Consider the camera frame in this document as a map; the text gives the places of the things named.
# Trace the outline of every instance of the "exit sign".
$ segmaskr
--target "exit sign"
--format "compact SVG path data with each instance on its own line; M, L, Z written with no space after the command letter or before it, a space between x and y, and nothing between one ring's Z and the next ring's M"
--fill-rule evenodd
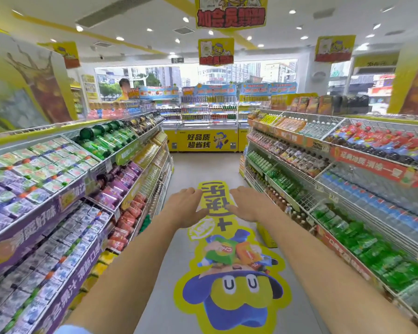
M184 63L184 57L172 58L172 63Z

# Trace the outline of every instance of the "yellow crate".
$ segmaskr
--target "yellow crate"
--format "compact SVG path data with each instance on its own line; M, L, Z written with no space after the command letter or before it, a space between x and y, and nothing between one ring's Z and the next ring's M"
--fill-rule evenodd
M268 248L277 248L277 244L275 241L271 238L268 231L259 223L257 223L257 231L260 233L260 235L263 238L263 241L265 242L266 247Z

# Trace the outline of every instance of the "yellow floor decal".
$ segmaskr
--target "yellow floor decal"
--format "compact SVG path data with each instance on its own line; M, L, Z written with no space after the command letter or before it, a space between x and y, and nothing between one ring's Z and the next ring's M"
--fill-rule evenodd
M196 314L204 334L273 333L277 310L291 302L290 287L278 274L284 260L224 208L234 203L225 182L203 182L198 188L201 207L210 212L189 229L198 246L190 271L175 286L175 304Z

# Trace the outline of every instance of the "gray floor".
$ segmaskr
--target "gray floor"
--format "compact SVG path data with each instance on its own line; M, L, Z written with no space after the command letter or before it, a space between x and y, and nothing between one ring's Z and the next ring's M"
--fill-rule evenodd
M185 187L196 187L200 182L207 180L223 180L229 188L247 185L238 173L239 158L240 154L173 154L175 172L172 175L167 196ZM247 224L248 227L253 228L252 224ZM185 230L179 230L176 233L134 334L198 334L202 332L196 316L181 312L176 308L173 300L176 282L189 271L189 261L193 258L194 245L192 243L196 242L189 241ZM281 272L281 276L290 285L292 301L288 307L279 310L274 333L329 334L288 264L287 268ZM257 333L271 334L259 328L257 328Z

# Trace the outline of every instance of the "hand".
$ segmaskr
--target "hand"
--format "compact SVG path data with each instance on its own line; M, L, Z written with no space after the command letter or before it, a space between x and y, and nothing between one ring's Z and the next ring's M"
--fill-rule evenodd
M188 228L206 217L209 209L196 210L200 204L202 190L193 187L182 189L169 197L160 215L165 220L170 220L177 229Z
M267 220L270 213L282 213L282 210L267 195L249 187L239 186L229 192L234 197L237 206L227 205L225 208L243 220L263 222Z

